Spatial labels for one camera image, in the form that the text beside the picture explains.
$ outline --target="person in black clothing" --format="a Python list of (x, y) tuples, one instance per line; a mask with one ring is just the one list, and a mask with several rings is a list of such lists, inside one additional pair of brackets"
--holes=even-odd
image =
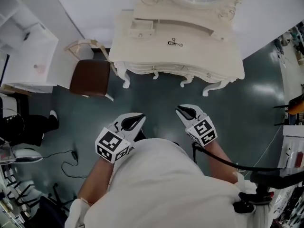
[(58, 129), (59, 121), (55, 111), (49, 118), (41, 115), (9, 116), (0, 119), (0, 144), (10, 146), (27, 143), (40, 146), (45, 133)]

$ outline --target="forearm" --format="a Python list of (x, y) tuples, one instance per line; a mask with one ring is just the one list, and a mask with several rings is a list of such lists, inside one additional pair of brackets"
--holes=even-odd
[[(205, 149), (210, 153), (231, 162), (229, 157), (222, 150), (220, 145), (216, 141), (212, 141), (208, 145), (205, 146)], [(238, 178), (233, 174), (235, 171), (238, 171), (236, 168), (228, 166), (222, 162), (217, 161), (216, 159), (208, 156), (208, 161), (210, 164), (211, 175), (212, 177), (224, 181), (231, 182), (235, 184), (238, 181)]]
[(78, 198), (85, 199), (89, 205), (96, 203), (107, 192), (114, 164), (99, 158), (82, 185)]

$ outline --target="white shoe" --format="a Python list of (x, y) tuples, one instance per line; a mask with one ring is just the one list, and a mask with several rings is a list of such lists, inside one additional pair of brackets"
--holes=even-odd
[(58, 116), (57, 116), (57, 113), (56, 113), (55, 111), (51, 110), (51, 111), (49, 112), (49, 115), (50, 115), (50, 116), (53, 115), (54, 117), (56, 117), (56, 119), (57, 119), (57, 121), (58, 121)]

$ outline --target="white cable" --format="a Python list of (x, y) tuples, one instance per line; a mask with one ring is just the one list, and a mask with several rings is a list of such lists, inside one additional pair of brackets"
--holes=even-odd
[(276, 131), (274, 138), (272, 139), (272, 141), (269, 143), (269, 145), (266, 147), (266, 149), (264, 150), (264, 152), (262, 153), (262, 155), (260, 156), (260, 158), (257, 160), (257, 162), (253, 165), (253, 167), (255, 167), (259, 161), (262, 159), (262, 157), (264, 156), (264, 154), (266, 153), (266, 151), (268, 150), (268, 148), (270, 147), (270, 145), (272, 144), (272, 142), (275, 140), (277, 133), (279, 132), (280, 128), (282, 127), (282, 125), (278, 128), (278, 130)]

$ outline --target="white wall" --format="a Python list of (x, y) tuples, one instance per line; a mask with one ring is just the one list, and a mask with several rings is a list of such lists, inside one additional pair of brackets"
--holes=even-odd
[[(135, 0), (60, 0), (86, 38), (111, 45), (114, 18)], [(304, 19), (304, 0), (245, 0), (238, 5), (234, 30), (243, 58)]]
[(77, 61), (64, 52), (75, 40), (82, 39), (58, 0), (21, 0), (24, 5), (58, 39), (47, 82), (51, 85), (69, 87)]

